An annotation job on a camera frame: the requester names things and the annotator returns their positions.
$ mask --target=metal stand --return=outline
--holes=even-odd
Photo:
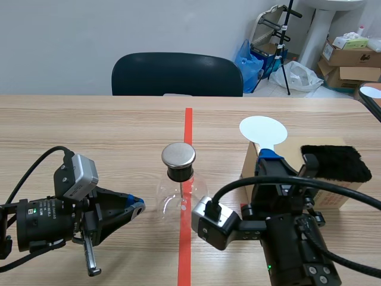
[[[268,77],[267,77],[267,80],[269,80],[270,78],[270,75],[271,73],[273,72],[273,69],[274,69],[274,65],[275,65],[275,62],[276,60],[280,60],[280,64],[282,66],[282,70],[283,70],[283,75],[285,77],[285,82],[286,82],[286,87],[287,87],[287,92],[288,92],[288,95],[291,95],[290,93],[290,89],[288,87],[288,82],[287,82],[287,77],[286,77],[286,72],[285,72],[285,59],[284,59],[284,54],[285,54],[285,37],[286,37],[286,31],[287,31],[287,28],[288,28],[288,21],[289,21],[289,18],[290,18],[290,14],[292,15],[295,15],[297,16],[298,18],[301,18],[302,15],[300,15],[299,13],[295,12],[295,11],[292,11],[292,4],[293,4],[293,0],[290,0],[290,3],[289,3],[289,6],[286,8],[285,7],[285,10],[287,11],[287,14],[286,14],[286,20],[285,20],[285,23],[284,25],[282,25],[281,27],[281,35],[280,35],[280,41],[279,41],[279,44],[278,44],[278,47],[276,49],[276,53],[275,53],[275,57],[272,61],[272,63],[269,65],[268,68],[271,67],[271,70],[270,70],[270,73],[268,74]],[[261,76],[261,78],[259,79],[257,85],[255,86],[253,92],[255,91],[255,89],[257,88],[257,86],[260,84],[260,82],[262,81],[263,79],[263,76]]]

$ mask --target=blue clip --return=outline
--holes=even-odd
[[[281,160],[284,159],[284,157],[279,156],[271,149],[261,149],[258,156],[258,161],[261,159]]]
[[[126,201],[126,208],[130,207],[131,205],[137,202],[144,203],[144,201],[141,198],[139,198],[139,201],[136,201],[135,199],[136,197],[134,197],[133,195],[128,195],[127,201]]]

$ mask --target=black office chair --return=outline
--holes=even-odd
[[[235,63],[208,55],[143,52],[126,55],[114,66],[113,95],[186,94],[242,97],[242,74]]]

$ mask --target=blue plastic bag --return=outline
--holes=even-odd
[[[243,92],[249,94],[258,82],[258,73],[262,69],[263,60],[258,60],[250,54],[249,40],[245,40],[238,52],[235,64],[239,67],[243,77]]]

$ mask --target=black rubber seal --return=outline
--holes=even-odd
[[[182,183],[188,181],[193,176],[192,165],[184,169],[172,169],[168,167],[168,177],[175,182]]]

